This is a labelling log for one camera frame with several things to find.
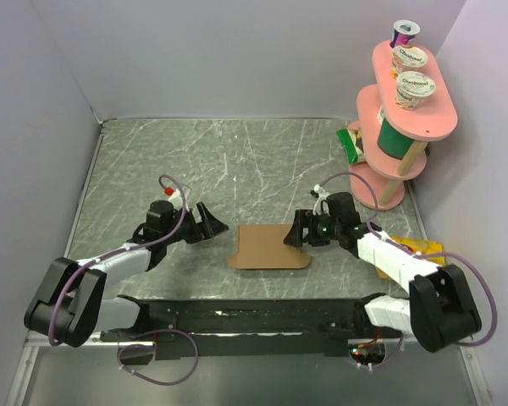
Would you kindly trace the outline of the brown cardboard box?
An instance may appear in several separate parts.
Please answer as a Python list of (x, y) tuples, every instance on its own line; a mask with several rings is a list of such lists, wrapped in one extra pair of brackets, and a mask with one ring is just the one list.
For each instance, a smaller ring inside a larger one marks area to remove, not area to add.
[(289, 224), (241, 224), (237, 228), (237, 251), (228, 264), (237, 270), (295, 270), (310, 265), (312, 257), (284, 244)]

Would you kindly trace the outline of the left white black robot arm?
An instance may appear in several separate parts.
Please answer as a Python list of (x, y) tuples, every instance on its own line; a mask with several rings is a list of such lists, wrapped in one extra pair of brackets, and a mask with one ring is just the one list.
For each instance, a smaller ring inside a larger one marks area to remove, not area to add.
[(228, 231), (203, 203), (196, 207), (199, 217), (188, 208), (156, 200), (146, 220), (118, 249), (90, 259), (54, 260), (25, 312), (25, 327), (46, 335), (52, 345), (74, 348), (94, 332), (121, 329), (130, 339), (144, 338), (151, 329), (147, 306), (126, 296), (105, 299), (104, 290), (156, 267), (171, 244), (196, 244)]

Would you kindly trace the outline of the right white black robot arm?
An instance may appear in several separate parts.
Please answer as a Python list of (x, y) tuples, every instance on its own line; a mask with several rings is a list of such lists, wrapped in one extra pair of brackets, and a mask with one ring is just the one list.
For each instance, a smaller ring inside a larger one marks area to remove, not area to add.
[(317, 192), (315, 196), (314, 208), (295, 212), (284, 244), (318, 247), (335, 241), (384, 272), (407, 294), (404, 299), (382, 294), (360, 301), (360, 310), (353, 316), (359, 335), (371, 337), (388, 327), (413, 335), (434, 353), (481, 329), (481, 317), (461, 268), (422, 259), (377, 225), (362, 221), (348, 192)]

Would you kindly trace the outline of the pink three-tier shelf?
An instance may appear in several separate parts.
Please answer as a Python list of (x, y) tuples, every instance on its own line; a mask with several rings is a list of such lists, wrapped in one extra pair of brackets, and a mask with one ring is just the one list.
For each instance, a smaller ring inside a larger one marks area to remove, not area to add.
[[(380, 42), (372, 55), (376, 83), (362, 88), (356, 97), (358, 120), (349, 128), (362, 132), (366, 161), (353, 164), (351, 171), (369, 184), (352, 179), (351, 191), (364, 206), (383, 211), (398, 206), (404, 198), (404, 182), (416, 178), (427, 164), (428, 143), (448, 137), (456, 128), (458, 117), (435, 56), (427, 52), (425, 74), (436, 84), (436, 91), (418, 108), (408, 111), (395, 103), (396, 81), (390, 74), (392, 49), (389, 41)], [(386, 155), (378, 147), (381, 124), (378, 110), (400, 133), (414, 140), (403, 159)]]

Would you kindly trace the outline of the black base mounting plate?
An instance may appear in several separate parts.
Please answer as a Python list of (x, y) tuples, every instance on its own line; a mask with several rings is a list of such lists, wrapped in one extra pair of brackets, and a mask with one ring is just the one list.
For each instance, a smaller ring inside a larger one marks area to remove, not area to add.
[(398, 338), (375, 327), (361, 299), (144, 300), (148, 317), (103, 342), (154, 343), (157, 360), (200, 356), (322, 354), (346, 357), (354, 340)]

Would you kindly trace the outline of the green snack bag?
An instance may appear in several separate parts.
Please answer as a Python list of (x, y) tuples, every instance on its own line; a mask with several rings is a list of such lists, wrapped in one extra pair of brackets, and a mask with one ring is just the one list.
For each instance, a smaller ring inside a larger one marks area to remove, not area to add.
[(336, 134), (345, 150), (349, 165), (366, 161), (360, 129), (341, 129)]

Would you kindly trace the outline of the yellow chip bag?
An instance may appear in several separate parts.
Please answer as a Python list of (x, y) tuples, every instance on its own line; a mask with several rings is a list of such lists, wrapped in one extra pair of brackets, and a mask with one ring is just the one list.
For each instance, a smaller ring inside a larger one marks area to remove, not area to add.
[[(416, 253), (419, 252), (422, 255), (434, 254), (438, 252), (442, 252), (444, 250), (444, 246), (436, 241), (426, 240), (426, 239), (409, 239), (404, 237), (399, 237), (397, 235), (391, 235), (391, 238), (397, 243), (405, 246), (410, 252)], [(435, 262), (441, 266), (446, 266), (446, 259), (443, 256), (430, 258), (429, 261)], [(381, 269), (375, 267), (378, 277), (381, 279), (390, 279), (390, 276), (383, 272)]]

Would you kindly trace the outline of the green cylindrical can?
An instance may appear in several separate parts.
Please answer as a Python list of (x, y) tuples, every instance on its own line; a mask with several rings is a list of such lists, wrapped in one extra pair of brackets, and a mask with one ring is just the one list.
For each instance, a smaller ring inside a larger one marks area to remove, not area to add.
[(389, 123), (383, 107), (379, 108), (377, 119), (381, 124), (377, 141), (378, 147), (386, 155), (401, 160), (411, 148), (414, 140), (400, 133)]

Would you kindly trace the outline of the front Chobani yogurt cup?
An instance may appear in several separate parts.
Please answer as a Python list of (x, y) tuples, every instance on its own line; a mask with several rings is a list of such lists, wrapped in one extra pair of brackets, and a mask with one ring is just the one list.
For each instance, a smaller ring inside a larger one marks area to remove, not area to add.
[(396, 79), (395, 103), (406, 110), (414, 110), (436, 91), (435, 81), (417, 71), (405, 71)]

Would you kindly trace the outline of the chobani yogurt cup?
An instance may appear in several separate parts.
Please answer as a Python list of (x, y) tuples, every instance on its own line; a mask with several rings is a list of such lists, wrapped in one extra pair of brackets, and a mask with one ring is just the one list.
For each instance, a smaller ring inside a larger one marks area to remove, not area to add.
[(406, 110), (414, 110), (436, 91), (435, 81), (417, 71), (405, 71), (396, 79), (395, 103)]
[(406, 71), (418, 71), (428, 62), (428, 54), (420, 47), (396, 46), (392, 52), (390, 73), (396, 79)]

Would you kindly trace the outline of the middle Chobani yogurt cup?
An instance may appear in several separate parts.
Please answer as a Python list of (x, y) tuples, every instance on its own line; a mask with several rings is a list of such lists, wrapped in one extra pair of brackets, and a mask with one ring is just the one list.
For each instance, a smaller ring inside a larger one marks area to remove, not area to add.
[(428, 62), (428, 54), (420, 47), (396, 46), (392, 52), (390, 73), (396, 79), (406, 71), (418, 71)]

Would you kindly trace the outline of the purple lid yogurt cup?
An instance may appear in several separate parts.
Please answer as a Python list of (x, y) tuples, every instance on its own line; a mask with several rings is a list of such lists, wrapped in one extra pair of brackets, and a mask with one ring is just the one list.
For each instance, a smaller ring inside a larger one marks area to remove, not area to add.
[(395, 48), (397, 46), (407, 45), (420, 33), (419, 24), (410, 20), (397, 20), (393, 25), (393, 35), (390, 40), (390, 46)]

